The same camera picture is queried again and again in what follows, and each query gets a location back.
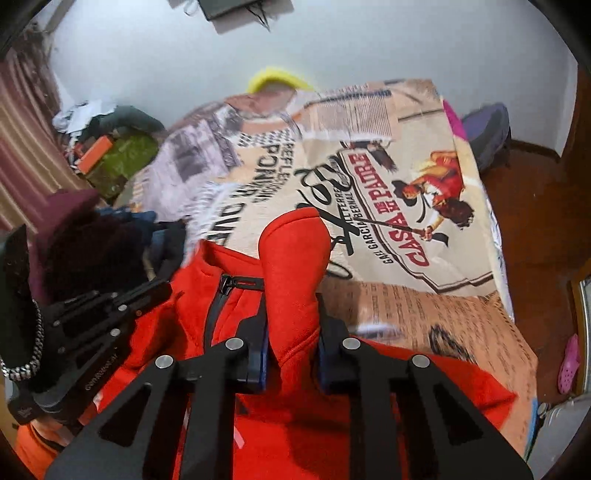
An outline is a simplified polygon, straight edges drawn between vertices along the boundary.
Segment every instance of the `red jacket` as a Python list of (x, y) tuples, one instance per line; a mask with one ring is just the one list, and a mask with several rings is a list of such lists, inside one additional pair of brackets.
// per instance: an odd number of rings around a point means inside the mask
[[(322, 394), (312, 371), (320, 330), (315, 292), (329, 255), (330, 236), (312, 208), (269, 224), (259, 240), (260, 260), (201, 241), (191, 263), (174, 277), (171, 299), (137, 320), (132, 352), (103, 389), (101, 407), (156, 356), (186, 359), (203, 354), (205, 320), (223, 273), (261, 277), (273, 353), (269, 358), (276, 361), (268, 368), (264, 394), (241, 395), (248, 414), (236, 415), (235, 426), (245, 443), (241, 449), (235, 443), (234, 478), (348, 478), (348, 399)], [(257, 312), (260, 297), (258, 291), (235, 288), (220, 312), (212, 345), (233, 337), (238, 323)], [(396, 358), (413, 354), (373, 345)], [(515, 395), (476, 365), (430, 357), (499, 428)]]

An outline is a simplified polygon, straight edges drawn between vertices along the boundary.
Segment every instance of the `silver bracelet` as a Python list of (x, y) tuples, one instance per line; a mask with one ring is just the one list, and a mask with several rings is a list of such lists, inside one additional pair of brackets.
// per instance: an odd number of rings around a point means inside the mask
[(41, 355), (43, 354), (43, 340), (45, 339), (45, 331), (43, 329), (43, 317), (41, 315), (41, 309), (35, 300), (33, 300), (33, 303), (37, 309), (37, 326), (35, 329), (35, 345), (33, 346), (33, 355), (31, 356), (31, 360), (22, 367), (9, 368), (4, 364), (4, 360), (0, 358), (2, 374), (9, 380), (15, 382), (28, 380), (34, 377), (41, 368)]

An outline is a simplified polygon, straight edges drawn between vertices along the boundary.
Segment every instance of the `black hat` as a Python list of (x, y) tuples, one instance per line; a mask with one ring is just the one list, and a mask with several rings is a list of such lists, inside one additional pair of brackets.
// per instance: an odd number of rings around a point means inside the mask
[(406, 203), (406, 205), (408, 207), (413, 207), (417, 204), (416, 197), (413, 199), (409, 199), (406, 197), (406, 195), (402, 191), (402, 189), (404, 187), (408, 186), (408, 183), (406, 183), (405, 181), (402, 181), (402, 180), (393, 180), (392, 185), (394, 185), (394, 194), (396, 195), (396, 197), (398, 197), (399, 199), (402, 199), (402, 201), (404, 203)]

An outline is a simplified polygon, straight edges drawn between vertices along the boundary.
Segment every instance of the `black zipper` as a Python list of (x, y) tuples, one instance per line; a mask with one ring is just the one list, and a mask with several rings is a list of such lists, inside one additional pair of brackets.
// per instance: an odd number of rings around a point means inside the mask
[(264, 291), (265, 284), (262, 278), (233, 277), (227, 274), (223, 274), (220, 277), (220, 283), (217, 287), (216, 296), (213, 298), (212, 304), (209, 306), (207, 318), (205, 319), (205, 329), (203, 331), (204, 351), (207, 351), (212, 345), (213, 331), (216, 328), (217, 319), (219, 318), (222, 308), (226, 304), (228, 297), (234, 288), (240, 288), (242, 290)]

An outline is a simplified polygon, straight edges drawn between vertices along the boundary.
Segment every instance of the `white wall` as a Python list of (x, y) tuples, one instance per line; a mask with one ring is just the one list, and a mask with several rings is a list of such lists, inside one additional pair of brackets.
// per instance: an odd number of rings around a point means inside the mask
[(165, 125), (244, 91), (266, 66), (318, 89), (430, 77), (458, 114), (502, 101), (515, 138), (564, 146), (570, 53), (527, 0), (292, 2), (269, 33), (247, 12), (212, 24), (166, 0), (77, 0), (51, 61), (75, 101), (133, 104)]

